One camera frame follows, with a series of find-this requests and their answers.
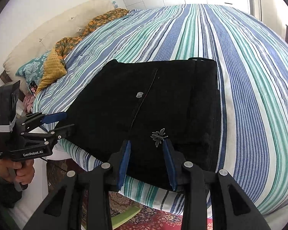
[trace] white tape band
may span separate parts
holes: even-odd
[[[10,125],[0,125],[0,132],[11,132],[16,122],[16,115]]]

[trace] mustard yellow pillow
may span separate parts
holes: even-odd
[[[67,73],[65,66],[61,63],[55,47],[48,54],[47,60],[44,62],[44,75],[36,90],[38,94],[42,89],[50,86],[56,82],[59,78],[63,77]]]

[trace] silver leaf brooch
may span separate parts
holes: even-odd
[[[151,138],[156,141],[156,147],[158,147],[159,144],[162,143],[162,141],[168,136],[165,136],[165,132],[164,132],[164,128],[159,132],[153,132],[153,134],[151,135]]]

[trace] human hand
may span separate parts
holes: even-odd
[[[13,162],[10,159],[0,160],[0,177],[7,182],[13,182],[13,177],[8,172],[8,168],[16,169],[16,182],[26,185],[32,182],[35,170],[33,168],[34,159],[26,160],[24,164],[21,162]]]

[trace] beige headboard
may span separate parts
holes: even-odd
[[[0,78],[3,82],[9,80],[8,77],[12,81],[20,80],[20,90],[27,94],[29,90],[25,79],[15,76],[18,68],[51,50],[60,39],[79,36],[91,19],[112,9],[114,6],[110,0],[90,0],[45,22],[13,49],[3,63],[5,72]]]

